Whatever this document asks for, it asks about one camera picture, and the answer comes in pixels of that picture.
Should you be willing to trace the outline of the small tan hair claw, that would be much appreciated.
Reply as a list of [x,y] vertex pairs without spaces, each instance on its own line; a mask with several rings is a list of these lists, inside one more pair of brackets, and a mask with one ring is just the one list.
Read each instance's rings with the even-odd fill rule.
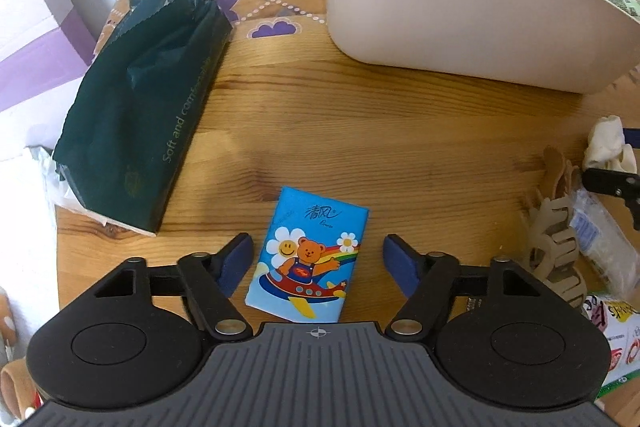
[[559,199],[570,196],[579,185],[582,172],[577,165],[566,159],[554,146],[547,146],[542,152],[544,176],[538,184],[537,194],[541,200]]

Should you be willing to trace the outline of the purple white board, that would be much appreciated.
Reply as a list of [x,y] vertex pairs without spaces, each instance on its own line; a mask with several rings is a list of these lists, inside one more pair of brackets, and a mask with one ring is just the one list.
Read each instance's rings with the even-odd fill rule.
[[1,0],[1,108],[81,77],[95,46],[72,0]]

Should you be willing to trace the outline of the white plush kitty toy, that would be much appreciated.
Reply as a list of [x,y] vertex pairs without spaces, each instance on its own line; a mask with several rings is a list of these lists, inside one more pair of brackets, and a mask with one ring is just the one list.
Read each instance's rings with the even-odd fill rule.
[[634,148],[626,142],[620,117],[601,117],[591,128],[582,168],[637,174]]

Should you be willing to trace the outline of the white Olympic snack bag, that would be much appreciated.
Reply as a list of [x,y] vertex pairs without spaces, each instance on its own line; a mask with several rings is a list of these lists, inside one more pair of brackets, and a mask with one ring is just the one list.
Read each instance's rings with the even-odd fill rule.
[[591,294],[582,309],[592,324],[608,340],[611,362],[598,398],[639,376],[639,311],[624,300],[609,295]]

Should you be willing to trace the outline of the dark green tissue pack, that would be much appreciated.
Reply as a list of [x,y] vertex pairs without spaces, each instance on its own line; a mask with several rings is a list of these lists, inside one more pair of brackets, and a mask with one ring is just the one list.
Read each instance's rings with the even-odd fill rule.
[[231,33],[217,0],[129,0],[53,150],[81,209],[160,231]]

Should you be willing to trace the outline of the beige zigzag hair claw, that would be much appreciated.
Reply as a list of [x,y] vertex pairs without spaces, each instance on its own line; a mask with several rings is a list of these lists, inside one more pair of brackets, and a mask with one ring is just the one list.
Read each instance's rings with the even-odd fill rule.
[[572,308],[579,310],[587,296],[582,273],[575,267],[580,250],[570,225],[570,196],[544,198],[538,208],[528,210],[526,248],[521,265]]

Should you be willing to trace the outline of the blue cartoon tissue pack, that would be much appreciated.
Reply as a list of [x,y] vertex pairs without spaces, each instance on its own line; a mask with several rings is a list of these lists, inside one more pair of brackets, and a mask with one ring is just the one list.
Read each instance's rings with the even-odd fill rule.
[[294,323],[336,323],[369,210],[283,187],[245,304]]

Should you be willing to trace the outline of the clear plastic packet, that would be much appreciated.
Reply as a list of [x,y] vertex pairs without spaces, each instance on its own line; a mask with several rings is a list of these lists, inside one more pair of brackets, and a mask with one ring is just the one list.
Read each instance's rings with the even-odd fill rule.
[[639,251],[596,195],[583,187],[573,194],[573,217],[579,249],[615,297],[629,299],[639,283]]

